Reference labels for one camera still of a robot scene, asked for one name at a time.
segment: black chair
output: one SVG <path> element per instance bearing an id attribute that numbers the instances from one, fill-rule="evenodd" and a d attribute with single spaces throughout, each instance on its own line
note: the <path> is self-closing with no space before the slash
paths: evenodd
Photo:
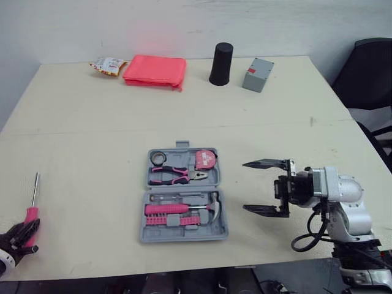
<path id="1" fill-rule="evenodd" d="M 390 107 L 392 111 L 391 52 L 392 39 L 390 38 L 355 42 L 351 55 L 332 85 L 333 90 L 347 108 L 375 110 Z M 358 124 L 392 172 L 391 154 L 388 156 L 375 139 L 375 136 L 391 132 L 392 126 L 370 132 L 363 124 Z"/>

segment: pink cloth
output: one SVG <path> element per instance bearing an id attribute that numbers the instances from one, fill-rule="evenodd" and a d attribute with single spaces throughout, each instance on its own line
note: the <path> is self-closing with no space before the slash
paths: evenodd
<path id="1" fill-rule="evenodd" d="M 136 55 L 122 77 L 127 85 L 171 86 L 182 91 L 185 68 L 183 58 Z"/>

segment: pliers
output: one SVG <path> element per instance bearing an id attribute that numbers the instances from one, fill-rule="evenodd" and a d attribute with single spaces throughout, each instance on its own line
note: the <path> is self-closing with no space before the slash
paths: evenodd
<path id="1" fill-rule="evenodd" d="M 171 179 L 169 181 L 151 179 L 148 181 L 150 186 L 188 184 L 192 179 L 199 180 L 208 177 L 208 174 L 202 171 L 189 171 L 186 167 L 170 167 L 168 165 L 163 167 L 153 167 L 151 168 L 151 173 L 174 173 L 180 177 Z"/>

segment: claw hammer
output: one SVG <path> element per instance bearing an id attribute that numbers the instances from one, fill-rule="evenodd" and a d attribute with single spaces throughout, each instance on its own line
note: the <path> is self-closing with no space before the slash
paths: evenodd
<path id="1" fill-rule="evenodd" d="M 146 205 L 145 214 L 146 215 L 162 214 L 162 213 L 175 214 L 175 213 L 187 213 L 191 209 L 207 209 L 207 210 L 214 211 L 214 217 L 211 220 L 211 222 L 214 222 L 219 216 L 219 213 L 221 212 L 221 204 L 219 203 L 217 197 L 218 197 L 218 193 L 212 192 L 211 193 L 212 202 L 205 206 L 189 206 L 186 204 Z"/>

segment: white wall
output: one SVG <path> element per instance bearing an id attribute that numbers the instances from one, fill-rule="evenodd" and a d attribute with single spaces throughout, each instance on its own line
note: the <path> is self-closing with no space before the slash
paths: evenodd
<path id="1" fill-rule="evenodd" d="M 228 41 L 235 56 L 310 55 L 333 81 L 354 41 L 392 36 L 390 0 L 0 2 L 0 38 L 13 40 L 11 51 L 28 53 L 32 63 L 136 53 L 208 58 L 216 43 Z"/>
<path id="2" fill-rule="evenodd" d="M 39 67 L 14 38 L 9 3 L 0 0 L 0 131 Z"/>

